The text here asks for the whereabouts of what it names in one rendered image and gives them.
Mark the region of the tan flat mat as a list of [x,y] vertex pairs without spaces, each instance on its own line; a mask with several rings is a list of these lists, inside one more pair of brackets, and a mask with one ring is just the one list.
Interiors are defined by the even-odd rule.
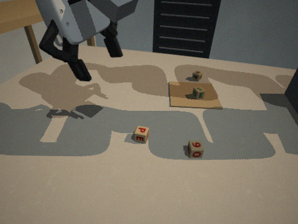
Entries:
[[[223,110],[212,84],[169,81],[169,86],[171,107]],[[192,94],[195,87],[205,90],[204,98],[194,98]]]

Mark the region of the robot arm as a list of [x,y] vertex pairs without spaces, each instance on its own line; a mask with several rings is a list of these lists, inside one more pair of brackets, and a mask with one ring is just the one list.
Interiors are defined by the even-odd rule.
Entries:
[[[81,0],[68,0],[69,5]],[[87,0],[114,23],[134,13],[138,0]]]

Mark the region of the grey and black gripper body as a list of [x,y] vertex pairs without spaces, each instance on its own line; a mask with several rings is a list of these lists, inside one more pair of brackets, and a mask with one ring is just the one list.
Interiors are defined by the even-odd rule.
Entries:
[[110,25],[110,19],[87,0],[71,5],[68,0],[35,1],[47,28],[51,20],[55,21],[59,30],[55,43],[59,47],[62,47],[63,37],[71,45],[78,45]]

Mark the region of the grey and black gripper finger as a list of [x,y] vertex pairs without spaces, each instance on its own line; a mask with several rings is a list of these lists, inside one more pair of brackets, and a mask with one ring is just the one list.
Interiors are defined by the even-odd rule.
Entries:
[[77,79],[80,81],[91,81],[91,76],[82,59],[78,59],[78,45],[71,45],[67,38],[63,37],[62,50],[54,46],[54,41],[59,33],[54,20],[51,20],[39,48],[55,59],[67,62]]
[[111,58],[119,58],[123,56],[122,50],[116,37],[118,35],[117,26],[118,22],[114,23],[110,20],[110,25],[108,26],[108,28],[100,32],[100,34],[106,37],[104,39],[104,42]]

